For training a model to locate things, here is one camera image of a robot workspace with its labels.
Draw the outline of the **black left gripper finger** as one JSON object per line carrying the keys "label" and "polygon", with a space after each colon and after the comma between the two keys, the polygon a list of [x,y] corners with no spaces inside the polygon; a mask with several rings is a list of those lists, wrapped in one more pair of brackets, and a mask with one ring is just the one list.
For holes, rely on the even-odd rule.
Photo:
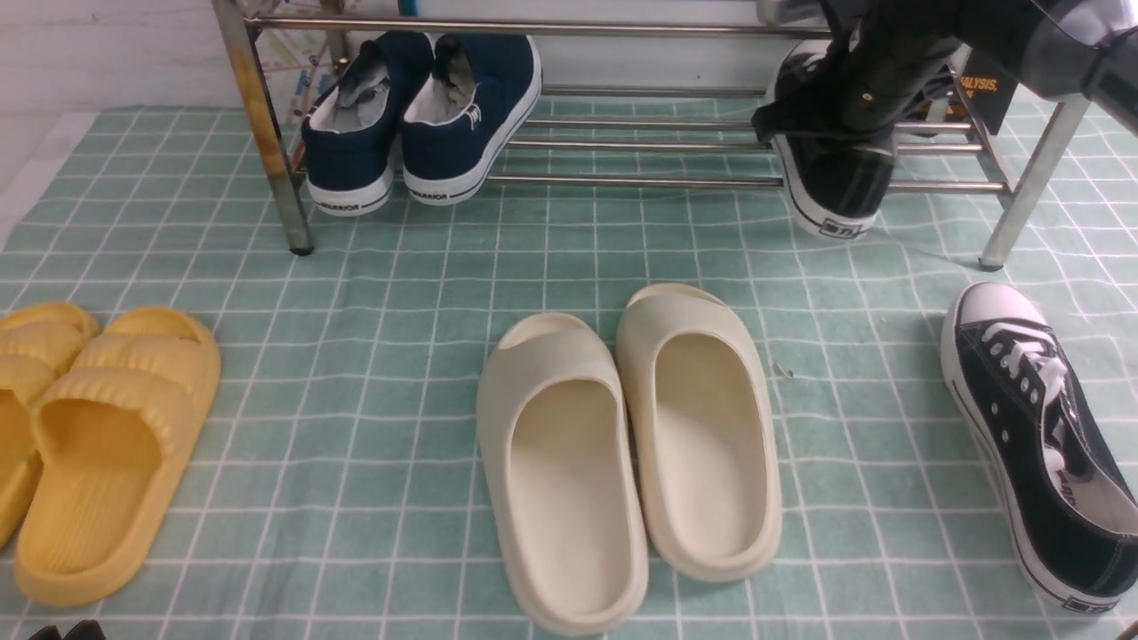
{"label": "black left gripper finger", "polygon": [[59,627],[40,627],[28,640],[61,640],[61,632]]}

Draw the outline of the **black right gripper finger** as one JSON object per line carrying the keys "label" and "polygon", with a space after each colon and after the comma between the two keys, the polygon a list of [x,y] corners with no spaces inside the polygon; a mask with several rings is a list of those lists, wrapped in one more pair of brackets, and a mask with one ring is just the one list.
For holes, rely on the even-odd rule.
{"label": "black right gripper finger", "polygon": [[81,620],[68,630],[64,640],[106,640],[101,624],[97,620]]}

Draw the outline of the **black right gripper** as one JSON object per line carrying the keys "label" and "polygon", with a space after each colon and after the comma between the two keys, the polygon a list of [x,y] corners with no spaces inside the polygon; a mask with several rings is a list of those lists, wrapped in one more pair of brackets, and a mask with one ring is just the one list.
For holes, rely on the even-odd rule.
{"label": "black right gripper", "polygon": [[874,1],[828,42],[789,50],[751,118],[757,140],[824,146],[893,136],[927,81],[958,48],[953,1]]}

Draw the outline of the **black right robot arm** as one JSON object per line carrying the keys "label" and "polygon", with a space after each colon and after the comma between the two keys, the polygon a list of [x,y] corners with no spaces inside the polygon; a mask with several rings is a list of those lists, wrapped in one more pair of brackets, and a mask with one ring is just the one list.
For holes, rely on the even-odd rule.
{"label": "black right robot arm", "polygon": [[302,189],[300,118],[333,85],[318,18],[377,36],[373,1],[73,1],[98,115],[3,252],[8,307],[65,297],[105,323],[198,317],[222,380],[156,543],[79,616],[109,639],[553,639],[517,604],[476,437],[484,363],[523,319],[613,348],[650,284],[719,297],[772,397],[781,542],[745,579],[654,552],[605,639],[1113,639],[1026,579],[998,468],[942,377],[948,307],[1009,284],[1057,333],[1135,484],[1135,19],[1125,1],[887,1],[838,81],[962,44],[1030,95],[996,133],[900,123],[869,232],[815,236],[752,114],[809,31],[752,3],[428,1],[396,28],[535,40],[541,101],[457,205],[402,186],[333,218]]}

